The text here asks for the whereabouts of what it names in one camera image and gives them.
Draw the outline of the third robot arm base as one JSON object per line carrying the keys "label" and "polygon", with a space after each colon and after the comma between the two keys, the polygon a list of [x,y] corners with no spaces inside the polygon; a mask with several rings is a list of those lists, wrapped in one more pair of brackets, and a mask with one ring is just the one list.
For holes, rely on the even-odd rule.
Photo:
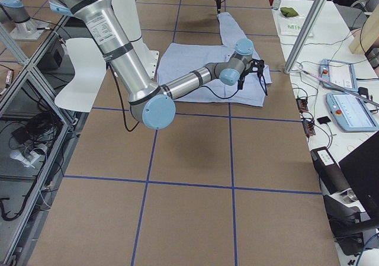
{"label": "third robot arm base", "polygon": [[13,22],[10,32],[14,40],[36,41],[50,27],[49,21],[34,20],[20,0],[1,0],[1,23]]}

